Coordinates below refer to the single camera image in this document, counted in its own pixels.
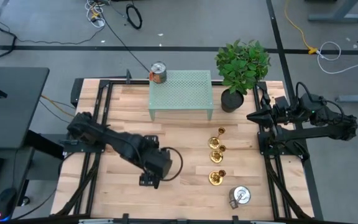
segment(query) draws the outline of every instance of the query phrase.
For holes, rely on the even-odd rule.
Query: tin can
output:
[[[167,66],[163,62],[155,62],[152,64],[152,69],[149,75],[150,81],[164,83],[167,81]]]
[[[238,208],[239,204],[243,205],[251,199],[251,192],[247,187],[238,186],[234,187],[229,192],[229,203],[232,209]]]

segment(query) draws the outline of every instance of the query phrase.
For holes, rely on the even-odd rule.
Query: computer mouse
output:
[[[0,194],[0,220],[4,220],[12,215],[14,202],[16,198],[16,189],[5,189]]]

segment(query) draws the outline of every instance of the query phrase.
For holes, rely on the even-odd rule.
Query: concrete floor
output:
[[[128,2],[114,2],[124,12]],[[300,34],[286,20],[284,0],[274,0],[273,7],[285,49],[305,49]],[[335,41],[344,50],[358,50],[358,24],[327,24],[308,22],[309,13],[329,12],[343,3],[313,3],[291,1],[288,13],[302,27],[313,47],[325,41]],[[86,21],[84,1],[9,1],[0,21],[7,24],[20,39],[77,42],[87,39],[94,28]],[[143,28],[134,30],[113,9],[104,7],[108,23],[128,46],[203,46],[219,47],[241,38],[260,40],[266,48],[277,48],[265,1],[258,0],[142,0],[136,6],[143,17]],[[358,14],[358,4],[352,10]],[[0,45],[10,38],[1,34]],[[18,43],[18,45],[44,45]],[[107,28],[93,40],[81,46],[121,46]],[[172,70],[211,70],[219,78],[213,60],[214,52],[134,52],[146,66],[156,60],[164,61]],[[283,80],[278,54],[271,54],[272,67],[266,80]],[[358,94],[358,68],[337,75],[322,72],[315,55],[286,54],[293,84],[304,82],[312,93],[333,100],[338,95]],[[332,63],[323,62],[329,71],[342,70],[358,63],[358,55],[344,55]],[[130,69],[134,78],[147,76],[144,69],[127,52],[82,50],[17,50],[0,59],[0,66],[48,67],[50,75],[44,95],[69,103],[74,78],[123,75]],[[358,117],[358,104],[342,103],[346,114]],[[59,113],[62,118],[70,118]],[[65,133],[66,124],[42,106],[37,108],[31,129],[38,133]],[[349,142],[331,139],[308,140],[314,177],[325,220],[358,223],[358,130]],[[28,196],[32,203],[18,208],[18,216],[43,201],[56,187],[56,181],[30,183]],[[47,216],[52,206],[49,200],[28,217]]]

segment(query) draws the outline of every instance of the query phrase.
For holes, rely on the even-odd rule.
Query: wooden table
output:
[[[98,79],[84,80],[77,112],[93,111],[98,83]],[[282,82],[268,81],[267,87],[271,98],[285,95]],[[121,218],[123,213],[129,213],[131,218],[231,220],[233,215],[237,215],[240,220],[273,220],[264,158],[257,142],[259,128],[246,118],[247,114],[255,111],[254,96],[252,91],[248,91],[238,110],[225,113],[221,109],[221,93],[225,89],[225,86],[213,86],[214,113],[211,121],[206,119],[205,111],[160,111],[151,122],[149,86],[114,85],[108,113],[110,128],[119,132],[158,135],[161,147],[170,146],[181,152],[184,166],[178,178],[161,182],[157,190],[140,187],[141,170],[121,159],[108,146],[101,156],[91,216]],[[207,140],[217,135],[219,127],[226,129],[219,138],[227,151],[223,161],[215,164],[209,159],[211,150]],[[83,158],[83,153],[76,153],[64,162],[51,213],[59,211],[76,190]],[[179,168],[179,157],[172,153],[172,159],[168,177]],[[301,208],[313,216],[301,161],[296,156],[282,156],[282,167],[288,191]],[[209,183],[208,174],[220,169],[224,169],[227,175],[221,185],[213,186]],[[229,190],[238,185],[249,188],[251,200],[247,205],[232,210]],[[277,189],[276,193],[280,215],[284,217]],[[86,198],[87,194],[83,197],[83,212]]]

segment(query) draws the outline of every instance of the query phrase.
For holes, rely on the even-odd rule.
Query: black plant pot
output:
[[[233,94],[230,94],[230,90],[227,89],[221,95],[222,110],[228,113],[235,111],[243,102],[244,96],[237,90]]]

